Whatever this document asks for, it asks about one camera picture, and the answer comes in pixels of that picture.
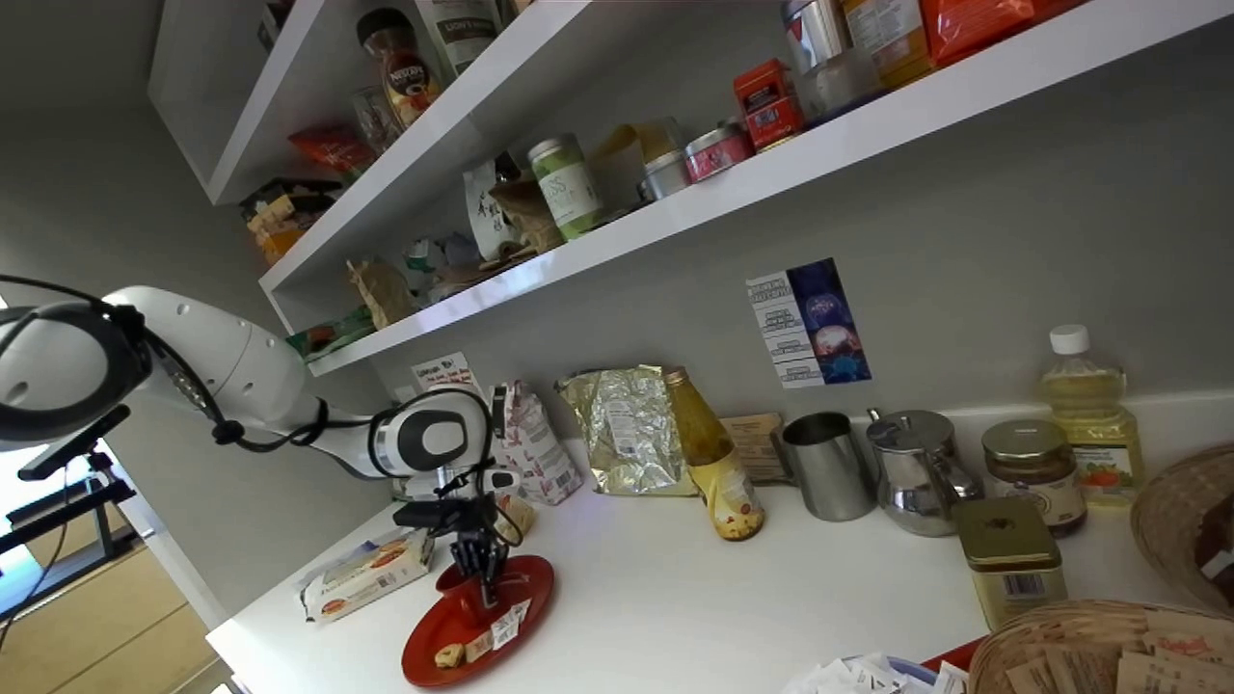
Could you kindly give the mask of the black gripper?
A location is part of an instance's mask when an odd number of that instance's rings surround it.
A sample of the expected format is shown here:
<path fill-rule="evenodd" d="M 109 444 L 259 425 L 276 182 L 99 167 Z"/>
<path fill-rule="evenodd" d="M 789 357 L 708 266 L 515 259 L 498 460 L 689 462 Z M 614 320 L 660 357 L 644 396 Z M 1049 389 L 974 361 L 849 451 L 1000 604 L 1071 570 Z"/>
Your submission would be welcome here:
<path fill-rule="evenodd" d="M 457 586 L 483 604 L 498 604 L 498 583 L 507 560 L 507 538 L 498 532 L 498 498 L 514 487 L 507 471 L 475 468 L 450 479 L 430 498 L 405 501 L 394 522 L 430 536 L 457 532 L 450 542 Z"/>

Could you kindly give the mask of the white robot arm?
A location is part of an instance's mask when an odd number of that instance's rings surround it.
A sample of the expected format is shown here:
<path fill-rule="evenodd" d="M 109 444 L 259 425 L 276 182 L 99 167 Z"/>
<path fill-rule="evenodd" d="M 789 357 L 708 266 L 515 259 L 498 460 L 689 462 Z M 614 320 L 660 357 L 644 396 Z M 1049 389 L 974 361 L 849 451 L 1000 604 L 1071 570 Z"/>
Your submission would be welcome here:
<path fill-rule="evenodd" d="M 337 414 L 308 357 L 272 330 L 158 286 L 105 297 L 43 286 L 0 330 L 0 438 L 52 444 L 96 426 L 132 394 L 180 394 L 220 448 L 311 448 L 353 479 L 405 480 L 405 528 L 448 536 L 457 583 L 498 601 L 507 542 L 498 536 L 493 414 L 475 389 L 427 389 L 365 415 Z"/>

